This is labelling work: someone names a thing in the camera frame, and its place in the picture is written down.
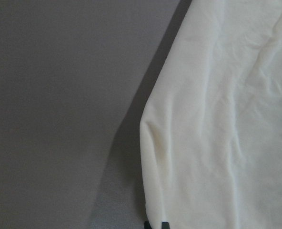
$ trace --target gray surface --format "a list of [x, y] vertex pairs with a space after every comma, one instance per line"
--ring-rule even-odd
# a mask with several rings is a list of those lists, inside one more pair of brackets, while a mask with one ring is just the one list
[[0, 229], [142, 228], [139, 120], [178, 3], [0, 0]]

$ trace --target dark gray background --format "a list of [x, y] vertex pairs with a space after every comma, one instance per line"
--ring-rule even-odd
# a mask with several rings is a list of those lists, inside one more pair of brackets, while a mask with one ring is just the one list
[[0, 229], [143, 228], [139, 121], [190, 2], [0, 0]]

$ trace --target folded cloth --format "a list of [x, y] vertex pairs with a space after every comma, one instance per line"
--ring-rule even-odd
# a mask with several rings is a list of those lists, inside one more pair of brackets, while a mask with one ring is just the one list
[[282, 229], [282, 0], [193, 0], [140, 141], [153, 229]]

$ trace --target small black object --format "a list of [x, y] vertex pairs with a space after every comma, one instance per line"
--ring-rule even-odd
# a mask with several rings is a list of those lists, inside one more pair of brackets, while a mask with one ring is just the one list
[[[144, 229], [151, 229], [149, 221], [144, 222]], [[168, 222], [162, 222], [161, 229], [170, 229], [170, 224]]]

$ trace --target white fabric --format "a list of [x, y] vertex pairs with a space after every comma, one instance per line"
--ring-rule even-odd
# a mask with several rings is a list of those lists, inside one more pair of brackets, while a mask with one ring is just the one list
[[282, 229], [282, 0], [193, 0], [140, 135], [153, 229]]

